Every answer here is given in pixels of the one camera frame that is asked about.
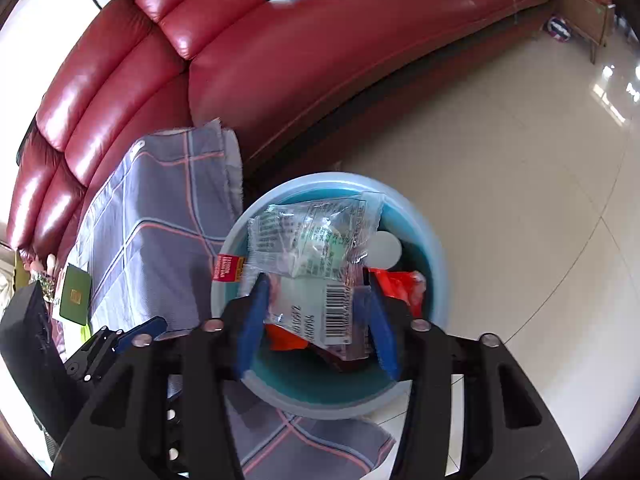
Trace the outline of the red plastic snack bag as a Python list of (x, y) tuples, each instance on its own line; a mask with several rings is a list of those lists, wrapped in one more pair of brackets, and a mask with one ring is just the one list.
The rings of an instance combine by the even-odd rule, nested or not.
[(426, 278), (420, 272), (368, 268), (361, 272), (360, 278), (353, 276), (345, 283), (271, 274), (266, 318), (270, 349), (293, 351), (315, 346), (342, 361), (364, 359), (370, 353), (370, 278), (376, 278), (385, 296), (402, 301), (412, 316), (422, 314)]

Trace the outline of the clear barcode plastic bag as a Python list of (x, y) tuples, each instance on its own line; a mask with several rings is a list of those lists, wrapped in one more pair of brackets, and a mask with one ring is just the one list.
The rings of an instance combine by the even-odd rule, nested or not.
[(381, 194), (364, 192), (271, 204), (250, 219), (240, 294), (270, 279), (270, 350), (314, 347), (343, 362), (369, 355), (364, 260), (383, 206)]

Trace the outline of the bag of colourful beads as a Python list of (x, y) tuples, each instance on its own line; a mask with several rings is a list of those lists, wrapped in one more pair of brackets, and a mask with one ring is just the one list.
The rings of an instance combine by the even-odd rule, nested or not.
[(39, 258), (35, 258), (25, 268), (29, 273), (29, 281), (38, 282), (41, 286), (43, 298), (49, 304), (54, 303), (55, 296), (55, 277), (54, 271), (56, 267), (56, 257), (53, 254), (47, 256), (46, 261), (42, 262)]

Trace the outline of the green white biscuit box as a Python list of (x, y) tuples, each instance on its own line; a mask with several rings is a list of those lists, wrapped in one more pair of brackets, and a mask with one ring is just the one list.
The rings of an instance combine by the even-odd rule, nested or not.
[(91, 300), (91, 275), (68, 264), (58, 280), (58, 314), (66, 321), (80, 326), (85, 326), (89, 321), (89, 308)]

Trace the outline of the grey plaid cloth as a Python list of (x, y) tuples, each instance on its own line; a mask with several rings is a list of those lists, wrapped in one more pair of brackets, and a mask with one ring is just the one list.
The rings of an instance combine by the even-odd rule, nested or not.
[[(98, 330), (131, 330), (154, 316), (190, 330), (210, 313), (216, 255), (242, 210), (234, 132), (212, 120), (134, 141), (84, 214), (67, 262), (92, 279)], [(363, 419), (313, 420), (278, 410), (239, 382), (224, 400), (249, 479), (358, 479), (394, 438)]]

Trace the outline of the white detox supplement bottle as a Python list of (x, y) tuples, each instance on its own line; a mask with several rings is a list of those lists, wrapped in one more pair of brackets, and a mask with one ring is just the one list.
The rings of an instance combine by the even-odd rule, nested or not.
[(387, 231), (375, 232), (368, 243), (364, 265), (368, 268), (390, 270), (402, 256), (400, 240)]

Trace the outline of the red leather sofa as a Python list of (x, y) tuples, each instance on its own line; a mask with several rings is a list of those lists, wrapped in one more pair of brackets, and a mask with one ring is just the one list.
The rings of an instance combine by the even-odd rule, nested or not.
[(245, 193), (319, 171), (538, 29), (554, 0), (111, 0), (43, 93), (6, 236), (65, 256), (140, 136), (220, 119)]

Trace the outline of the wooden side table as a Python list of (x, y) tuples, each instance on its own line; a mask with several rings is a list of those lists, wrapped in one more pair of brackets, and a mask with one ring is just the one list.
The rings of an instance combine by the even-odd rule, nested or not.
[(588, 42), (590, 62), (596, 64), (614, 28), (613, 0), (559, 0), (558, 13), (573, 32)]

